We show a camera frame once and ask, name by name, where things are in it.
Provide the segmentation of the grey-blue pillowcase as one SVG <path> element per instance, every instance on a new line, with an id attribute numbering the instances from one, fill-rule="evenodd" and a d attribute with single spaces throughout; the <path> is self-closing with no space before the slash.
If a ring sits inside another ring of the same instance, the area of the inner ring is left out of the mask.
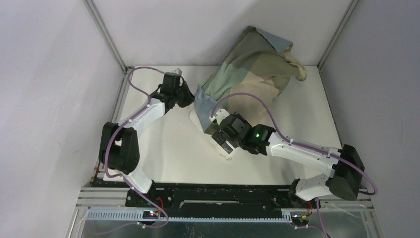
<path id="1" fill-rule="evenodd" d="M 290 79 L 306 80 L 307 70 L 292 55 L 292 47 L 292 42 L 260 28 L 245 28 L 218 69 L 198 84 L 194 104 L 188 108 L 191 123 L 200 132 L 209 130 L 213 108 L 227 95 L 230 98 L 220 107 L 239 112 L 251 125 L 263 123 L 266 109 L 245 94 L 270 107 Z"/>

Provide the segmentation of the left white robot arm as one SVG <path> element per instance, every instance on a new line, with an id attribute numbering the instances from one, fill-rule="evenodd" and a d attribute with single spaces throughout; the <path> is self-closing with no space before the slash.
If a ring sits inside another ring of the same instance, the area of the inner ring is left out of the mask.
<path id="1" fill-rule="evenodd" d="M 138 191 L 137 199 L 144 206 L 152 206 L 157 194 L 150 189 L 153 180 L 139 165 L 138 138 L 175 105 L 184 108 L 193 101 L 194 96 L 182 77 L 182 71 L 165 72 L 163 82 L 146 95 L 146 101 L 137 111 L 119 123 L 107 122 L 102 128 L 98 160 L 107 169 L 115 170 L 115 175 L 121 176 L 132 190 Z"/>

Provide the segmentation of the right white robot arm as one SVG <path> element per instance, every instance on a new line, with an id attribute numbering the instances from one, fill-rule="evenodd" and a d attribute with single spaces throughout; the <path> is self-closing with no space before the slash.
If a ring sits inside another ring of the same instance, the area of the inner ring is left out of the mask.
<path id="1" fill-rule="evenodd" d="M 311 178 L 297 178 L 288 193 L 288 201 L 301 207 L 317 197 L 334 195 L 347 201 L 358 198 L 365 167 L 355 147 L 323 147 L 305 141 L 281 137 L 275 128 L 258 124 L 251 126 L 239 113 L 218 110 L 209 117 L 215 130 L 211 137 L 231 156 L 236 149 L 251 154 L 285 158 L 320 171 Z"/>

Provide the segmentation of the white pillow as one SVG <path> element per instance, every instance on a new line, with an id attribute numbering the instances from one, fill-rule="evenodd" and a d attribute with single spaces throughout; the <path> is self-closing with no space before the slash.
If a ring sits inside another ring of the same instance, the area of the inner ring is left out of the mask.
<path id="1" fill-rule="evenodd" d="M 233 149 L 231 153 L 228 153 L 212 138 L 212 135 L 216 133 L 217 124 L 214 124 L 209 120 L 209 118 L 207 118 L 207 121 L 210 122 L 210 126 L 207 129 L 203 129 L 199 121 L 199 117 L 197 116 L 194 104 L 189 105 L 187 110 L 191 124 L 196 127 L 196 129 L 203 135 L 206 143 L 208 145 L 211 144 L 212 148 L 216 151 L 216 153 L 219 154 L 221 158 L 224 158 L 228 161 L 232 160 L 235 154 L 235 149 Z"/>

